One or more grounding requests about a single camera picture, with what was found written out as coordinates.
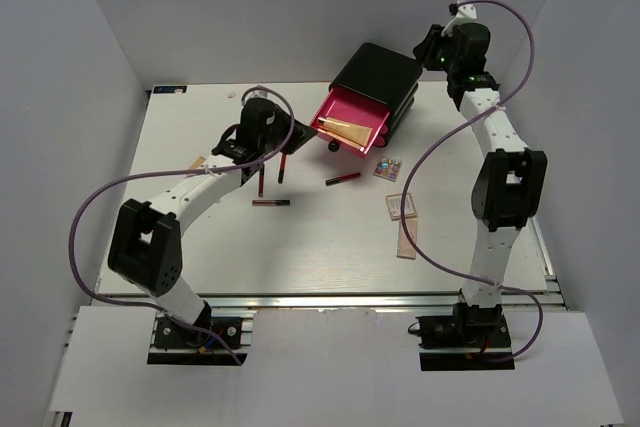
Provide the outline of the gold foundation tube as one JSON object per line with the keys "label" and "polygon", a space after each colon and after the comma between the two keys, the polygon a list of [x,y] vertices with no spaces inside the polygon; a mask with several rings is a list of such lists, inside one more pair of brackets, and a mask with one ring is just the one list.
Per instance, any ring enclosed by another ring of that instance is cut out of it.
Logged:
{"label": "gold foundation tube", "polygon": [[332,117],[319,117],[318,125],[324,131],[340,136],[360,147],[366,147],[368,145],[372,133],[370,127]]}

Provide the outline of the black pink drawer organizer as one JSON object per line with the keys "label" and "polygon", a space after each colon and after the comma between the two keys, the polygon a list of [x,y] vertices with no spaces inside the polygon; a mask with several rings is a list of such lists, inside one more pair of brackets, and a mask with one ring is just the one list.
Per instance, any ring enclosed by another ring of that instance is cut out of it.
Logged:
{"label": "black pink drawer organizer", "polygon": [[[342,150],[365,158],[371,148],[388,145],[414,104],[421,74],[417,60],[365,42],[330,83],[310,126],[331,152]],[[322,126],[322,118],[367,127],[370,137],[359,145]]]}

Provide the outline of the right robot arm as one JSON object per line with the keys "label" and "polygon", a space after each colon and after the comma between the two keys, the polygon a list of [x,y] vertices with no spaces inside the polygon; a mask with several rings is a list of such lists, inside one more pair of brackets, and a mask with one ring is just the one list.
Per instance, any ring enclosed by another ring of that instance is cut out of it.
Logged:
{"label": "right robot arm", "polygon": [[434,24],[413,49],[428,71],[446,74],[447,94],[469,123],[484,156],[471,192],[477,236],[470,279],[461,289],[470,307],[493,309],[512,248],[538,209],[548,160],[516,133],[501,109],[498,84],[485,70],[491,40],[477,22],[445,27]]}

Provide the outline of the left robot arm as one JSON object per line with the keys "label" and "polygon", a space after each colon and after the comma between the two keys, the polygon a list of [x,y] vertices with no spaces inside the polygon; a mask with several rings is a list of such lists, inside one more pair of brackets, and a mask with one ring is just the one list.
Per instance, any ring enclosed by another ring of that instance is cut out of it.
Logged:
{"label": "left robot arm", "polygon": [[267,98],[245,100],[239,122],[223,133],[201,175],[188,174],[151,200],[129,199],[121,206],[109,269],[148,294],[188,345],[202,345],[211,334],[211,307],[182,277],[183,234],[258,173],[269,155],[291,155],[316,135]]}

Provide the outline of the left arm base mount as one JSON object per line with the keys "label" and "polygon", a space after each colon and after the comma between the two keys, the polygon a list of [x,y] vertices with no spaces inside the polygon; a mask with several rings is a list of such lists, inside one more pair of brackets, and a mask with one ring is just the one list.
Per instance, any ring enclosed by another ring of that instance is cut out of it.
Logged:
{"label": "left arm base mount", "polygon": [[147,364],[238,366],[245,362],[252,333],[248,318],[213,316],[208,329],[228,348],[211,334],[186,329],[165,316],[158,316],[151,334]]}

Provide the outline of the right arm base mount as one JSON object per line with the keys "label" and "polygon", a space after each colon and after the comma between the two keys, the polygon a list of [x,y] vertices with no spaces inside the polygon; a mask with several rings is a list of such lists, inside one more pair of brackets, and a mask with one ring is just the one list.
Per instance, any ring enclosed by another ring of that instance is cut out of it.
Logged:
{"label": "right arm base mount", "polygon": [[448,315],[420,316],[407,333],[418,339],[423,372],[511,371],[512,344],[501,310],[456,305]]}

